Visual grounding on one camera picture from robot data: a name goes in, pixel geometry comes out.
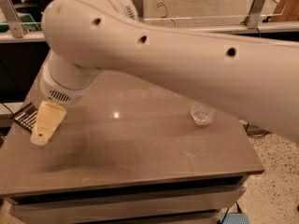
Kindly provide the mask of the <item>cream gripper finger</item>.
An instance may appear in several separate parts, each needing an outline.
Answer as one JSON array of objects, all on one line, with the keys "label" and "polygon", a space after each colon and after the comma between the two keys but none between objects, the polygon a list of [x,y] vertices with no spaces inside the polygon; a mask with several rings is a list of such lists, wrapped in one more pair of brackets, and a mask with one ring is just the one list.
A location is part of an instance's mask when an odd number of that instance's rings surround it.
[{"label": "cream gripper finger", "polygon": [[54,102],[43,101],[37,111],[36,123],[30,141],[38,146],[46,145],[66,115],[66,109]]}]

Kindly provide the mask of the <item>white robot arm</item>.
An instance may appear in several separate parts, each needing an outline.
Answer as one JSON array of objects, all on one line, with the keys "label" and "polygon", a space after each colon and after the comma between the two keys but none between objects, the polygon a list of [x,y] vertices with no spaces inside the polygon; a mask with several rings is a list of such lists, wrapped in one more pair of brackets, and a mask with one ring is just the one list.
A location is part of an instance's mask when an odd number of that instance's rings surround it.
[{"label": "white robot arm", "polygon": [[131,0],[53,0],[40,88],[72,105],[106,70],[140,77],[299,142],[299,47],[139,21]]}]

